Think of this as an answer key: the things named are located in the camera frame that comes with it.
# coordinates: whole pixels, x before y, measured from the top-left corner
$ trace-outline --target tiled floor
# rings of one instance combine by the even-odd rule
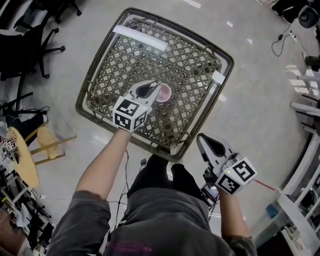
[[[223,97],[220,97],[202,131],[228,140],[235,150],[250,159],[258,171],[257,178],[274,188],[280,186],[292,170],[306,141],[306,134],[290,108],[292,100],[300,101],[297,91],[308,92],[308,87],[295,83],[295,70],[304,72],[306,69],[300,42],[287,38],[283,54],[276,57],[271,51],[271,44],[288,25],[258,1],[198,2],[200,8],[183,0],[79,0],[82,16],[77,17],[70,10],[62,18],[63,22],[58,26],[60,32],[54,36],[52,46],[65,45],[66,51],[47,57],[50,79],[42,79],[38,72],[27,79],[25,86],[26,91],[34,91],[34,102],[41,101],[39,106],[51,107],[50,125],[57,134],[66,137],[73,130],[77,135],[77,139],[65,147],[64,158],[37,168],[39,186],[36,191],[46,196],[47,200],[42,201],[55,222],[66,211],[68,200],[85,168],[112,136],[77,114],[75,103],[101,42],[120,13],[128,7],[170,19],[228,52],[234,58],[235,67],[222,92]],[[55,27],[57,24],[54,22],[48,24],[48,30]],[[297,21],[291,27],[310,55],[319,55],[313,30],[302,28]],[[133,144],[128,146],[128,153],[130,185],[138,173],[140,160],[150,154]],[[109,195],[110,201],[118,201],[125,186],[125,161],[126,157]],[[202,186],[206,165],[195,143],[185,154],[184,164]],[[271,190],[255,182],[239,193],[241,208],[250,228],[259,223],[274,196]],[[114,223],[116,206],[116,203],[111,203],[111,224]],[[212,217],[210,225],[213,232],[220,232],[218,217]]]

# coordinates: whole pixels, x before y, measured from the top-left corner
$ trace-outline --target black pants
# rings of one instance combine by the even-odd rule
[[[146,167],[136,176],[127,197],[129,198],[137,190],[163,188],[181,191],[207,203],[194,177],[185,169],[183,164],[174,164],[171,167],[173,181],[168,180],[167,164],[167,160],[153,154]]]
[[[36,114],[32,118],[21,122],[20,119],[16,118],[14,119],[11,116],[7,116],[6,124],[8,127],[14,127],[17,129],[17,131],[21,134],[21,136],[25,139],[28,137],[33,131],[35,131],[39,126],[41,126],[44,123],[44,116],[42,114]],[[37,137],[37,134],[33,135],[26,144],[29,146],[31,142],[35,140]]]

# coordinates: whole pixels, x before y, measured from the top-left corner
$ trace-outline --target chair wheel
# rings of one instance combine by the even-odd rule
[[[2,73],[1,73],[0,80],[1,80],[1,81],[6,81],[6,80],[7,80],[7,74],[6,74],[6,72],[2,72]]]

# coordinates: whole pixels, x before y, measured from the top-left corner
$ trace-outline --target office chair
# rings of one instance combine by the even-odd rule
[[[63,52],[66,48],[46,49],[53,33],[58,33],[59,29],[52,29],[47,38],[42,42],[43,30],[46,20],[38,26],[29,27],[23,35],[3,35],[0,34],[0,79],[5,81],[8,78],[21,77],[19,88],[24,78],[29,73],[35,73],[35,65],[39,62],[42,77],[48,79],[49,74],[45,74],[44,55],[55,51]]]
[[[77,16],[82,14],[75,0],[35,0],[31,7],[33,9],[47,10],[51,15],[55,16],[55,22],[60,24],[60,16],[69,5],[72,5],[76,10]]]

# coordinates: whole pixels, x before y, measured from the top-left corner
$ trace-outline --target gray t-shirt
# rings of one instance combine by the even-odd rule
[[[104,256],[256,256],[250,238],[227,241],[213,234],[201,200],[166,188],[144,188],[128,199],[126,222],[112,231]],[[74,193],[53,233],[47,256],[97,254],[110,229],[109,203],[87,191]]]

